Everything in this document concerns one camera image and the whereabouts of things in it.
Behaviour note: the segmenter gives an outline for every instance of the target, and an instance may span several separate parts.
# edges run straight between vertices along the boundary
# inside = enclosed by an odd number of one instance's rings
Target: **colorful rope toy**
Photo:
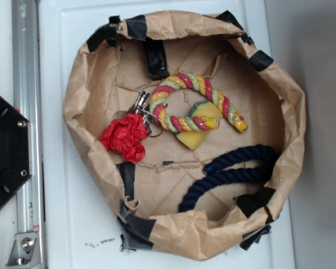
[[[176,133],[185,131],[207,131],[219,127],[219,120],[217,118],[176,117],[166,112],[166,104],[164,104],[164,102],[169,94],[176,90],[187,88],[199,91],[211,101],[223,114],[223,117],[239,132],[244,133],[247,130],[248,125],[235,105],[230,103],[229,98],[225,97],[210,81],[192,73],[178,73],[176,76],[170,76],[162,81],[153,91],[150,101],[150,112],[158,118],[158,121],[155,121],[157,124],[162,125],[163,129]]]

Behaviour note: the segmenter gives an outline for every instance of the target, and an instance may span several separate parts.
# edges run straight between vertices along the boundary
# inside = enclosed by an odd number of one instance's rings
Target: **navy blue rope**
[[[256,145],[241,147],[215,158],[204,167],[207,176],[197,180],[189,188],[179,205],[179,212],[192,210],[198,199],[208,190],[231,183],[251,183],[268,181],[272,175],[278,155],[270,146]],[[262,160],[263,164],[256,168],[239,168],[222,170],[226,167],[249,160]]]

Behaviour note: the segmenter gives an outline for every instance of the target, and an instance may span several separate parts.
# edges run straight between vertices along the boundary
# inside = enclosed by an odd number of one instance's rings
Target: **black plate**
[[[29,121],[0,97],[0,209],[30,176]]]

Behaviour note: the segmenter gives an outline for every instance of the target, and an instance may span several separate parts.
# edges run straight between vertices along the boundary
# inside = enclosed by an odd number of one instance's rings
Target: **black duct tape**
[[[234,198],[234,202],[246,217],[250,217],[256,210],[268,204],[275,191],[275,189],[263,187],[254,194],[244,194]]]
[[[254,243],[258,244],[260,241],[260,238],[264,234],[270,234],[271,233],[271,226],[266,225],[264,227],[261,227],[260,229],[257,229],[255,231],[252,231],[251,233],[248,233],[243,236],[243,241],[239,244],[239,246],[244,249],[248,250]]]
[[[218,15],[216,19],[229,22],[231,24],[234,24],[240,30],[244,30],[241,24],[237,21],[236,17],[228,10]],[[247,33],[243,33],[240,37],[244,42],[248,43],[249,45],[252,45],[254,43],[253,39],[250,36],[248,36]]]
[[[150,242],[150,235],[156,220],[147,220],[133,216],[121,202],[121,215],[127,223],[118,218],[118,222],[123,233],[123,248],[129,249],[152,249],[153,243]]]
[[[129,230],[127,224],[123,223],[118,219],[118,223],[121,226],[121,240],[123,249],[142,249],[145,251],[151,251],[153,248],[153,243],[142,239],[137,236],[135,233]]]
[[[136,165],[134,163],[125,162],[117,164],[117,169],[121,174],[124,184],[124,195],[129,196],[128,200],[134,199],[134,177],[136,173]]]
[[[132,38],[142,41],[146,40],[147,23],[144,15],[138,15],[126,20],[128,35]]]
[[[272,63],[274,59],[269,55],[265,54],[262,50],[257,51],[251,58],[249,59],[249,63],[257,72],[261,72],[267,69]]]
[[[117,36],[117,26],[108,24],[98,28],[87,40],[88,50],[94,52],[104,40],[114,40]]]
[[[162,80],[169,76],[167,70],[167,59],[162,40],[153,40],[147,38],[143,42],[144,52],[146,53],[146,61],[148,74],[153,80]]]
[[[225,11],[224,13],[221,13],[216,17],[216,19],[229,22],[231,24],[234,24],[236,27],[238,27],[240,30],[244,30],[244,28],[240,25],[240,23],[237,21],[236,17],[230,12]]]

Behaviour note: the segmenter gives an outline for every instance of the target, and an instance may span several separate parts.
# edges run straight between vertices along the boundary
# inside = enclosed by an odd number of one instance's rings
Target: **brown paper bag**
[[[161,82],[148,76],[146,38],[163,40],[169,74],[191,72],[217,85],[239,107],[249,129],[238,133],[222,120],[219,130],[194,151],[163,131],[143,141],[146,156],[136,164],[107,152],[99,138],[114,113],[127,111],[138,90],[152,92]],[[169,98],[169,110],[179,115],[204,99],[190,90]],[[304,93],[282,67],[256,49],[229,12],[217,18],[180,11],[122,22],[113,18],[78,52],[63,115],[83,162],[122,225],[128,248],[211,258],[276,220],[301,173]],[[220,186],[201,197],[195,210],[178,213],[188,188],[204,177],[206,163],[258,143],[281,153],[265,185]],[[253,212],[247,214],[234,197],[248,198],[255,205]]]

